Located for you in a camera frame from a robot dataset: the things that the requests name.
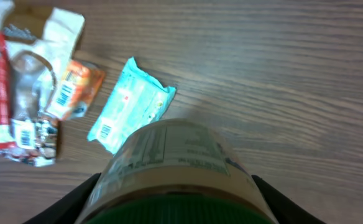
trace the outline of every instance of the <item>black object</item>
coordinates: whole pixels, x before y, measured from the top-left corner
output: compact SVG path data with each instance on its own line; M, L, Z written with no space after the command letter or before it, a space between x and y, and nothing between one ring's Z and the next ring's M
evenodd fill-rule
M93 175L48 209L26 221L25 224L74 223L99 177L100 174ZM324 223L293 203L289 198L281 194L260 177L256 175L252 177L280 224Z

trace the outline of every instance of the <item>light blue tissue pack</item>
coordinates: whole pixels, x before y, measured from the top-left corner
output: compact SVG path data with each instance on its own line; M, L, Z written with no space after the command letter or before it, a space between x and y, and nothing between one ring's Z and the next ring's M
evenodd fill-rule
M164 88L130 58L99 118L90 129L88 140L97 139L115 154L137 129L158 121L175 96L176 88Z

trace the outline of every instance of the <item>wood grain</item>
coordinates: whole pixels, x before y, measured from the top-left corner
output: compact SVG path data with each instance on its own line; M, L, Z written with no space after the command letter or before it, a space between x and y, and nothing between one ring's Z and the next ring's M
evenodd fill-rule
M363 223L363 1L53 1L82 13L75 57L108 77L63 154L0 158L0 223L41 212L111 158L86 135L125 61L177 95L163 118L219 130L253 174L327 223Z

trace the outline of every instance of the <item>orange packet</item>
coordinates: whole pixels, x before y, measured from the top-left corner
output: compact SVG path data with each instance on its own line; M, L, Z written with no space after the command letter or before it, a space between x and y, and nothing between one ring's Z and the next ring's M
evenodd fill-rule
M86 68L90 70L90 80L88 86L85 88L81 95L78 104L74 107L74 110L69 115L68 119L82 118L86 114L90 104L92 104L94 98L99 91L101 84L106 76L103 70L100 70L92 63L80 62Z
M55 93L46 112L59 120L65 120L78 105L90 84L91 71L88 67L71 60L56 85Z

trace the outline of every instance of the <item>green lid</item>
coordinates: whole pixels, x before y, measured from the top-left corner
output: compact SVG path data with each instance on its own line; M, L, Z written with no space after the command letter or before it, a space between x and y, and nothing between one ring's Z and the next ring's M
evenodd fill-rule
M88 222L98 223L271 224L243 205L203 195L149 196L110 208Z

